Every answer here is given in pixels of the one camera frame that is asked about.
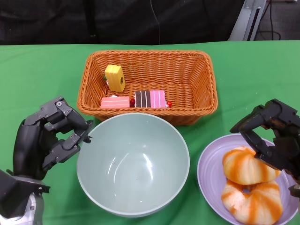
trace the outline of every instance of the metal stand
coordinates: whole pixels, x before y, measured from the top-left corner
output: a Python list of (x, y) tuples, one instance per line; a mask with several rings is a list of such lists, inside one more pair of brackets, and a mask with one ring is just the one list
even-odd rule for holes
[(6, 219), (0, 215), (0, 225), (42, 225), (44, 207), (43, 197), (31, 194), (24, 216)]
[(266, 0), (245, 0), (228, 41), (253, 41)]

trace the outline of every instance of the black backdrop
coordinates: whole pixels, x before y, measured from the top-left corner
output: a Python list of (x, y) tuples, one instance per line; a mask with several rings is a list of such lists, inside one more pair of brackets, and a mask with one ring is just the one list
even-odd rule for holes
[(243, 0), (0, 0), (0, 44), (226, 41), (242, 5)]

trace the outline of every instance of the light green bowl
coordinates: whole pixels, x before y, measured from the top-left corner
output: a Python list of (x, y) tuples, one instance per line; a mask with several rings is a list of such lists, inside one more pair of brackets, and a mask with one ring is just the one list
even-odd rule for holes
[(86, 195), (123, 217), (159, 211), (180, 192), (188, 177), (188, 147), (165, 120), (143, 113), (112, 117), (84, 143), (77, 175)]

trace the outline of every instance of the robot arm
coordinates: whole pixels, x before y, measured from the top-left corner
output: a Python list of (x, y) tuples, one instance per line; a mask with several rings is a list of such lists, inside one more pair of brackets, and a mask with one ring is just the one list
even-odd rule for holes
[[(22, 121), (15, 141), (13, 171), (7, 170), (8, 175), (0, 170), (2, 218), (23, 218), (29, 202), (35, 203), (42, 193), (49, 192), (50, 187), (41, 180), (56, 163), (64, 163), (76, 154), (82, 141), (90, 143), (88, 133), (92, 127), (93, 121), (85, 121), (63, 97), (47, 102)], [(66, 140), (56, 137), (70, 131)], [(28, 224), (27, 218), (24, 220), (22, 224)]]
[[(231, 130), (240, 132), (255, 150), (255, 157), (278, 170), (285, 170), (300, 184), (300, 118), (290, 106), (273, 99), (259, 105)], [(267, 146), (253, 129), (272, 129), (275, 146)], [(292, 196), (300, 198), (300, 185), (289, 187)]]

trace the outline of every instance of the brown wicker basket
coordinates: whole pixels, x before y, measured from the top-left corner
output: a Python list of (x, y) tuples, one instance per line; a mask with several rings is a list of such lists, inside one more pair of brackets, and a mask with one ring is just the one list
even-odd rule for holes
[[(110, 91), (103, 79), (108, 64), (121, 65), (126, 82), (122, 93)], [(165, 90), (171, 108), (100, 109), (102, 97), (134, 96), (136, 90)], [(218, 106), (210, 57), (200, 51), (99, 51), (86, 62), (78, 109), (100, 120), (123, 113), (149, 113), (173, 125), (190, 125)]]

